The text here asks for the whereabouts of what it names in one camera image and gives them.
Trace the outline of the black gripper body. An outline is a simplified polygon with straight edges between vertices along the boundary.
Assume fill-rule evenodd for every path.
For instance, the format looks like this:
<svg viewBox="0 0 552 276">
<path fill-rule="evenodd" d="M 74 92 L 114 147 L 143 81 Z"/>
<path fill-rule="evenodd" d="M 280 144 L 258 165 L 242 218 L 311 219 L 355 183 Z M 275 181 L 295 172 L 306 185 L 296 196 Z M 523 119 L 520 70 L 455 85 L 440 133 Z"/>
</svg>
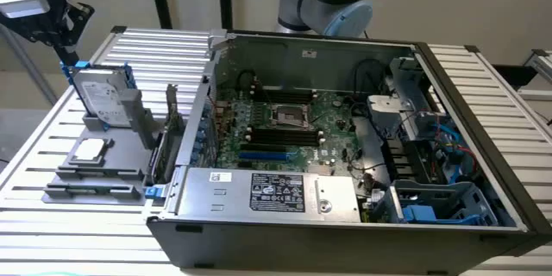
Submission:
<svg viewBox="0 0 552 276">
<path fill-rule="evenodd" d="M 2 25 L 31 42 L 71 47 L 67 0 L 2 0 Z"/>
</svg>

